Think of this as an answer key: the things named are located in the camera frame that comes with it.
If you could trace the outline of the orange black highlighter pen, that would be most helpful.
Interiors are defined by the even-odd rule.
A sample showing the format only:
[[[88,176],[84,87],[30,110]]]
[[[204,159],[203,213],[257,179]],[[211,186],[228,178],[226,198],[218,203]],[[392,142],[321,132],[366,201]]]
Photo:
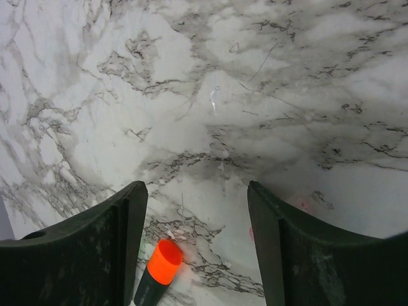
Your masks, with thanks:
[[[156,306],[173,282],[183,253],[172,240],[158,241],[136,289],[133,302],[137,306]]]

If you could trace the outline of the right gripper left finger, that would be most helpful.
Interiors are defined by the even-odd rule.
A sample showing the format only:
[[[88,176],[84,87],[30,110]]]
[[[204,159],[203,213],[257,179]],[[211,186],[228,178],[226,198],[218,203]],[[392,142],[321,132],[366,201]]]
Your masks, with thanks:
[[[148,191],[109,199],[20,240],[1,242],[2,305],[129,305]]]

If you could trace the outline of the orange pen cap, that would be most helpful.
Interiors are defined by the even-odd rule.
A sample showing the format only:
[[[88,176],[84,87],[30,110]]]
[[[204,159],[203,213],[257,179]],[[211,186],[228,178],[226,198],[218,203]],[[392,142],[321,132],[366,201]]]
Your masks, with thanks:
[[[159,284],[170,285],[182,264],[182,257],[183,253],[175,242],[161,239],[147,263],[147,270]]]

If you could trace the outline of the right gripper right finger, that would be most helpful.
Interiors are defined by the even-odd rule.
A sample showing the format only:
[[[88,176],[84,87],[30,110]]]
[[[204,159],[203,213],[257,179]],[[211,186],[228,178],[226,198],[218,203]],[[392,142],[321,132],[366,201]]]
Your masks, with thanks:
[[[252,181],[247,202],[267,305],[406,305],[407,234],[328,224]]]

